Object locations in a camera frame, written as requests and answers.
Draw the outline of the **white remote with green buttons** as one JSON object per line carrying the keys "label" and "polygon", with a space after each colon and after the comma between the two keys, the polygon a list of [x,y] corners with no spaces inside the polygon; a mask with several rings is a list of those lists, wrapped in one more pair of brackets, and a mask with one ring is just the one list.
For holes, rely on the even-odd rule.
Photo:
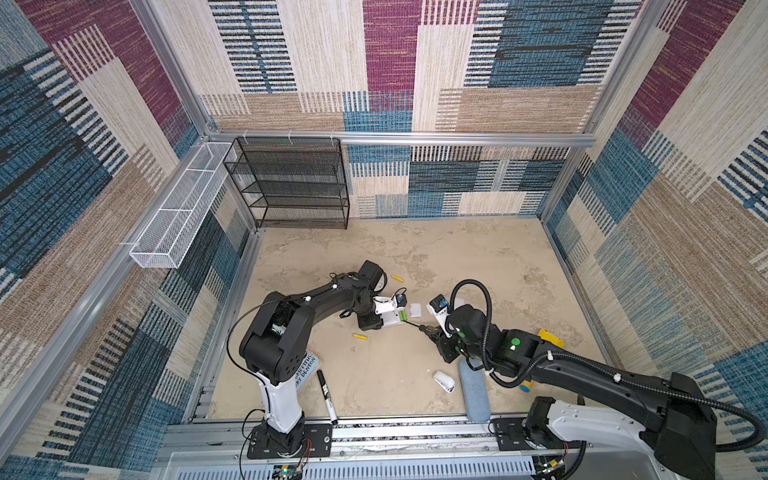
{"label": "white remote with green buttons", "polygon": [[401,311],[405,311],[405,310],[389,311],[389,312],[382,313],[381,314],[381,319],[383,321],[382,327],[389,328],[389,327],[405,324],[406,321],[408,321],[408,319],[406,321],[400,320],[399,313]]}

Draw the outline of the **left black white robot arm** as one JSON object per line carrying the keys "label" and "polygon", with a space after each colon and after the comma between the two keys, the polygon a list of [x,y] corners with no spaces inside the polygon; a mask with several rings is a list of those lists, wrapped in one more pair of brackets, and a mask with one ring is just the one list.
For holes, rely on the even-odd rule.
{"label": "left black white robot arm", "polygon": [[259,382],[265,410],[254,442],[272,453],[295,455],[305,445],[305,414],[299,405],[296,373],[312,328],[327,317],[354,314],[362,330],[383,326],[374,298],[387,285],[384,270],[365,261],[356,272],[334,274],[313,290],[268,294],[240,342],[245,368]]}

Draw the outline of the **black yellow handled screwdriver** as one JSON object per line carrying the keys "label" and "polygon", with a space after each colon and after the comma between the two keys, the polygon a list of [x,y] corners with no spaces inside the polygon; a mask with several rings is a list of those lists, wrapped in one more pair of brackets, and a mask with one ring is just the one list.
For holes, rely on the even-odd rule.
{"label": "black yellow handled screwdriver", "polygon": [[406,324],[416,327],[421,333],[426,335],[433,342],[437,342],[443,334],[443,330],[439,326],[430,326],[424,324],[417,325],[410,321],[406,321]]}

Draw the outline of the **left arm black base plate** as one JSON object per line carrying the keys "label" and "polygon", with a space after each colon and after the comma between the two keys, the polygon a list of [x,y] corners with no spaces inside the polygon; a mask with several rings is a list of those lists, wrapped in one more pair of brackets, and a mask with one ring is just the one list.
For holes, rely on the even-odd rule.
{"label": "left arm black base plate", "polygon": [[310,458],[330,456],[333,425],[299,422],[290,432],[279,432],[266,422],[255,426],[248,434],[246,457],[249,460]]}

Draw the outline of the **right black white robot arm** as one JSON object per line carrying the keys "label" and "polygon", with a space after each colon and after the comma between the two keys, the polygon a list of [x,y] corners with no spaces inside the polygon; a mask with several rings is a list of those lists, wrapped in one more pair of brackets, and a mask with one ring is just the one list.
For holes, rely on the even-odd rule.
{"label": "right black white robot arm", "polygon": [[701,404],[703,393],[692,378],[615,369],[533,333],[501,330],[469,304],[445,305],[434,315],[442,329],[438,350],[446,362],[464,355],[506,388],[532,381],[596,401],[640,423],[640,441],[662,466],[688,479],[714,478],[716,416]]}

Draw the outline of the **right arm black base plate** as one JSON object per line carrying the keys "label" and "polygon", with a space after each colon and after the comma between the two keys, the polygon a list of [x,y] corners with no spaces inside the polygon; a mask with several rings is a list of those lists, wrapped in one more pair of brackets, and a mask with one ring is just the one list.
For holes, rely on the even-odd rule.
{"label": "right arm black base plate", "polygon": [[565,442],[545,421],[529,422],[525,417],[499,417],[490,423],[500,451],[565,450],[578,451],[580,441]]}

